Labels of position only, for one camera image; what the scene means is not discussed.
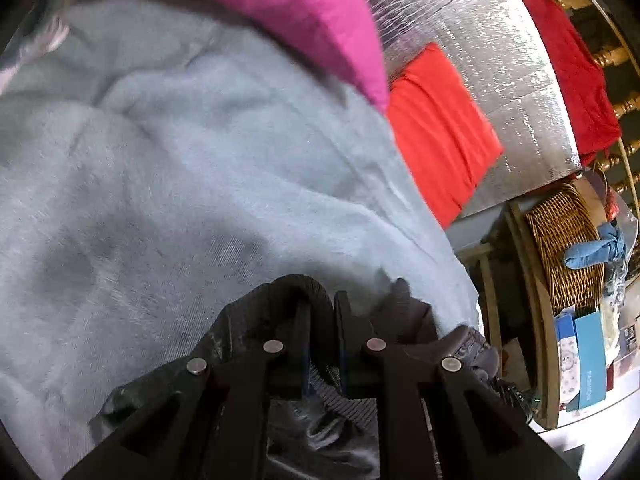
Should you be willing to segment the dark grey puffer jacket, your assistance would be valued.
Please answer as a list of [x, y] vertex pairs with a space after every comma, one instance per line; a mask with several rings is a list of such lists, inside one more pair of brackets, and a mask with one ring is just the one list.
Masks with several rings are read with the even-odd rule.
[[490, 469], [499, 358], [435, 332], [398, 280], [370, 316], [289, 275], [228, 304], [194, 349], [115, 389], [84, 479], [408, 479]]

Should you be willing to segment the white patterned box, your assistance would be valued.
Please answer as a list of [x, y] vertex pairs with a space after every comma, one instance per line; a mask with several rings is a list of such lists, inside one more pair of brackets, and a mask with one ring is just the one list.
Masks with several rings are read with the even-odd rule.
[[574, 318], [561, 314], [554, 320], [560, 366], [560, 404], [567, 405], [580, 390], [580, 361]]

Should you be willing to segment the wooden shelf unit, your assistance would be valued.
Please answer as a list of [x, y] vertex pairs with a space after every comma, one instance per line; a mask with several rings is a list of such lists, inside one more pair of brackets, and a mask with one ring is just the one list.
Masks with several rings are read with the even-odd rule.
[[540, 193], [462, 218], [448, 230], [480, 292], [480, 319], [500, 352], [500, 375], [524, 394], [534, 426], [545, 436], [596, 417], [610, 418], [638, 390], [638, 374], [631, 373], [588, 408], [569, 412], [560, 404], [561, 360], [552, 356], [553, 301], [528, 212], [567, 187], [566, 182], [550, 184]]

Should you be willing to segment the teal cardboard box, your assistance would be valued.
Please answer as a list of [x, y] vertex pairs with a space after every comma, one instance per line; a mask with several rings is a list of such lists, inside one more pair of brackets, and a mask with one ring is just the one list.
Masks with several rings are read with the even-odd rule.
[[605, 399], [606, 363], [601, 315], [599, 311], [576, 318], [574, 321], [580, 366], [578, 396], [567, 404], [574, 412], [589, 408]]

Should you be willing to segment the light blue-grey blanket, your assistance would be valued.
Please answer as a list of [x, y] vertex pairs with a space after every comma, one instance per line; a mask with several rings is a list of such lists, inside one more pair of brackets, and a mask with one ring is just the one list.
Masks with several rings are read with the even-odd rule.
[[285, 274], [369, 311], [396, 278], [446, 334], [477, 293], [383, 116], [247, 21], [80, 0], [1, 97], [1, 419], [36, 474], [108, 393]]

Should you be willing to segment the wicker basket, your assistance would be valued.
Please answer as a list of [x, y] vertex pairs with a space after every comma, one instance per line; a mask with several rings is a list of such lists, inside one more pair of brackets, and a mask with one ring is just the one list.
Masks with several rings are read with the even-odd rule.
[[573, 270], [564, 262], [568, 248], [599, 239], [578, 189], [563, 184], [558, 192], [530, 208], [524, 218], [538, 250], [553, 313], [573, 308], [581, 316], [597, 310], [604, 264]]

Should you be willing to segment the light blue cloth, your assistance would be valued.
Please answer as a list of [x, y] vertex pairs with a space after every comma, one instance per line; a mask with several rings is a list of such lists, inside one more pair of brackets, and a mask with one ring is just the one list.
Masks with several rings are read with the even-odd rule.
[[564, 252], [563, 261], [570, 270], [580, 270], [622, 260], [626, 255], [623, 231], [610, 222], [598, 226], [599, 238], [576, 243]]

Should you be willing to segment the orange-red cushion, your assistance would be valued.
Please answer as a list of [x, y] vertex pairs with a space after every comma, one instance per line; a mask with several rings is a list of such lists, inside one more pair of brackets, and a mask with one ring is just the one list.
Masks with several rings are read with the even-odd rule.
[[448, 228], [502, 156], [498, 134], [437, 44], [393, 81], [386, 116], [424, 202]]

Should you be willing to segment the red garment on railing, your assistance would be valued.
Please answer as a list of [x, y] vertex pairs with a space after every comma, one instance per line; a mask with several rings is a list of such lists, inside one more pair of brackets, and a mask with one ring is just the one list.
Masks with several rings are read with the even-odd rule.
[[591, 164], [622, 129], [605, 88], [602, 68], [553, 0], [522, 0], [533, 19], [558, 80], [580, 161]]

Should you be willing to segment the silver foil insulation panel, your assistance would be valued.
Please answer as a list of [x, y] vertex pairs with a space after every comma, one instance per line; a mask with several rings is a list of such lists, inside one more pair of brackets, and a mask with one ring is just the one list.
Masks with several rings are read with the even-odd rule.
[[387, 73], [430, 42], [457, 69], [494, 127], [503, 155], [463, 213], [472, 216], [579, 167], [558, 80], [522, 0], [368, 0]]

